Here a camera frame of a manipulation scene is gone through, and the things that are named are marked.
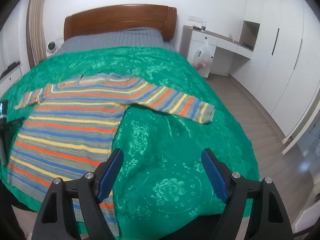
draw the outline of beige curtain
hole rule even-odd
[[[42,25],[43,4],[44,0],[30,0],[29,2],[27,15],[27,49],[29,62],[33,62],[30,67],[38,65],[47,58]]]

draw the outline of plastic water bottle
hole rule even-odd
[[[202,23],[201,31],[204,32],[207,24],[205,22]]]

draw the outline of white wardrobe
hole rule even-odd
[[[247,0],[244,20],[260,23],[256,45],[230,74],[288,137],[319,90],[320,23],[304,0]]]

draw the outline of blue gripper pad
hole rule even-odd
[[[202,151],[202,154],[201,154],[202,166],[205,172],[207,173],[207,176],[209,178],[209,181],[213,187],[213,190],[217,198],[220,198],[225,204],[227,204],[229,202],[230,197],[227,192],[226,181],[219,171],[220,167],[218,168],[220,164],[224,164],[224,163],[220,163],[214,155],[213,155],[214,158],[212,158],[212,155],[213,153],[210,149],[205,149]]]
[[[101,163],[96,169],[95,189],[97,200],[100,203],[109,196],[123,161],[123,151],[117,148],[112,152],[108,160]]]

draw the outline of green blanket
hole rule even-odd
[[[114,184],[120,239],[158,239],[197,216],[222,213],[224,204],[215,196],[201,165],[204,148],[211,148],[232,171],[258,179],[252,145],[240,124],[182,56],[164,49],[118,47],[51,57],[4,94],[3,99],[9,99],[8,120],[32,112],[32,107],[13,110],[25,92],[100,72],[132,74],[215,106],[214,119],[207,125],[139,106],[126,111],[113,142],[113,149],[124,152],[124,165]],[[1,169],[9,190],[38,211],[41,204],[9,185],[7,168]],[[246,215],[250,208],[247,203]],[[84,232],[84,224],[79,225]]]

